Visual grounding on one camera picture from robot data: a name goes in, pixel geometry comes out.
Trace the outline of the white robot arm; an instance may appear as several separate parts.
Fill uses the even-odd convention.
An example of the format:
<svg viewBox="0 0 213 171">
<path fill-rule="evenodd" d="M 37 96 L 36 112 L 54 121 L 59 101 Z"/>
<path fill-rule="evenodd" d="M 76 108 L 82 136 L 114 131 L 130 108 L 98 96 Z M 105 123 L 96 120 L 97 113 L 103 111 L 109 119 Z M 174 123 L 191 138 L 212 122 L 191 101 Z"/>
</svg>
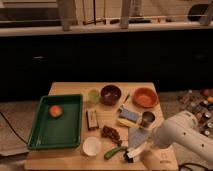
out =
<svg viewBox="0 0 213 171">
<path fill-rule="evenodd" d="M 155 127 L 151 139 L 161 149 L 178 143 L 213 164 L 213 140 L 197 132 L 197 125 L 192 113 L 181 111 Z"/>
</svg>

